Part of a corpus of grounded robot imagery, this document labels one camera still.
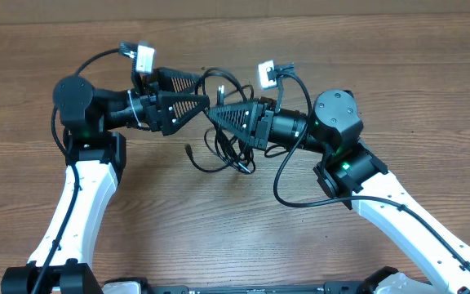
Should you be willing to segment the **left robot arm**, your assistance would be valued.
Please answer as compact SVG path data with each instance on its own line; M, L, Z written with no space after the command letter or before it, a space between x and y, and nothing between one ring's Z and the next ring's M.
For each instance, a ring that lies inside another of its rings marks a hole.
M67 165L64 189L26 265L6 269L3 293L101 291L91 267L104 213L126 166L119 128L173 135L210 104L198 92L201 75L156 68L131 79L124 91L95 87L80 73L55 85L51 131ZM63 135L55 133L56 122Z

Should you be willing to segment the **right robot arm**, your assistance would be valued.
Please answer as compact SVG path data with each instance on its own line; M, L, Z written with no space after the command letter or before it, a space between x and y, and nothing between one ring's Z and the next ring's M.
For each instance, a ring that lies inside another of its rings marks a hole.
M275 143L290 154L321 154L313 171L327 198L312 207L342 203L378 227L428 279L412 292L470 293L470 247L418 204L364 143L350 91L323 92L306 114L260 98L213 107L207 116L252 148Z

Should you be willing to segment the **black USB-A to C cable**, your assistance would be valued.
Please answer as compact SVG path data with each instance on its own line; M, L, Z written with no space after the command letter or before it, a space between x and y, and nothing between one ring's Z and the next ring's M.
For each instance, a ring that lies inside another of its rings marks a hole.
M192 165L205 173L221 172L231 167L242 174L251 174L255 171L254 151L249 143L247 134L250 126L250 107L247 105L255 97L255 89L252 85L241 85L238 79L226 69L218 67L207 69L198 79L194 92L206 90L206 80L218 77L228 81L234 86L234 90L227 92L224 86L219 86L216 104L206 108L203 113L212 123L212 128L205 131L203 140L206 147L222 162L217 168L204 168L199 166L193 158L193 151L188 145L186 153ZM213 143L209 144L208 134L214 132Z

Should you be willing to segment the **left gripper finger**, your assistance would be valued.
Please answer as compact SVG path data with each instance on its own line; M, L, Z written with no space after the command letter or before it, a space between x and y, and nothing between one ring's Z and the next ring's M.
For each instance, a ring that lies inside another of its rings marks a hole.
M180 92L160 91L157 95L160 105L161 131L164 136L175 134L196 115L210 106L209 96Z
M157 68L157 83L162 91L194 93L195 85L201 75L183 72L177 69Z

